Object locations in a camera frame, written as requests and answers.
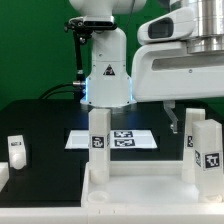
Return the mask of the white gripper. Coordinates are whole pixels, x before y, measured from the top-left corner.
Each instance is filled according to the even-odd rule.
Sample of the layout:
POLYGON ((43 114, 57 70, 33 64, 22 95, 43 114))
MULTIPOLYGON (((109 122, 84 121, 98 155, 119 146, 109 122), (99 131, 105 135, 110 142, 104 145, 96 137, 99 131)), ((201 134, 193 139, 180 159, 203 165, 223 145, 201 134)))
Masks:
POLYGON ((138 102, 164 101, 177 134, 173 100, 224 96, 224 53, 188 54, 180 41, 144 45, 133 58, 132 88, 138 102))

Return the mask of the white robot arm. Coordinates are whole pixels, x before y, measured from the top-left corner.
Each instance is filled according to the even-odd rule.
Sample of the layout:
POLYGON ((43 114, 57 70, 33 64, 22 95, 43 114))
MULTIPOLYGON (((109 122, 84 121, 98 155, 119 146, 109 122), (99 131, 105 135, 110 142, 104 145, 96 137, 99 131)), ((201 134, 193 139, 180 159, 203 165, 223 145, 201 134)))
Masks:
POLYGON ((126 35, 114 16, 139 11, 147 0, 69 0, 80 15, 67 27, 78 45, 93 41, 83 104, 119 108, 161 101, 177 132, 177 100, 224 97, 224 0, 158 1, 168 12, 139 27, 130 72, 126 35))

